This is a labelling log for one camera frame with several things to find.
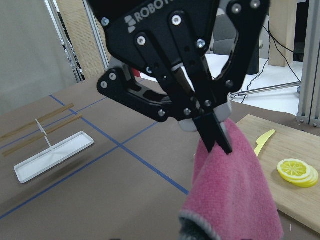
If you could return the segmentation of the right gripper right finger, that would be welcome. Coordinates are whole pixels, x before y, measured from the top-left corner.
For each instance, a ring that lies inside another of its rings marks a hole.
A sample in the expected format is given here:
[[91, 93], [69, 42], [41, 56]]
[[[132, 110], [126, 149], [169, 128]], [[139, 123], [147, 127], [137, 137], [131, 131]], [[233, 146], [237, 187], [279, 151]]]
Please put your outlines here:
[[201, 106], [200, 115], [193, 122], [208, 152], [215, 144], [226, 154], [233, 151], [225, 127], [232, 112], [228, 95], [243, 86], [270, 3], [269, 0], [222, 0], [218, 5], [236, 30], [229, 59], [216, 79], [204, 70], [192, 80]]

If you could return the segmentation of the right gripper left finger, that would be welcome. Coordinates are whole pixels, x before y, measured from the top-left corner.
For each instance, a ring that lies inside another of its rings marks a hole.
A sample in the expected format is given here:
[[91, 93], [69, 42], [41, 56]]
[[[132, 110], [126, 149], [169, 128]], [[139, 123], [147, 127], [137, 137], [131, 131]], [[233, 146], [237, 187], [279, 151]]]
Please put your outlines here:
[[199, 132], [208, 152], [215, 146], [216, 128], [205, 122], [200, 104], [191, 89], [173, 90], [173, 95], [158, 93], [137, 82], [130, 67], [112, 67], [97, 82], [97, 91], [159, 123], [174, 118], [188, 132], [186, 121], [190, 120]]

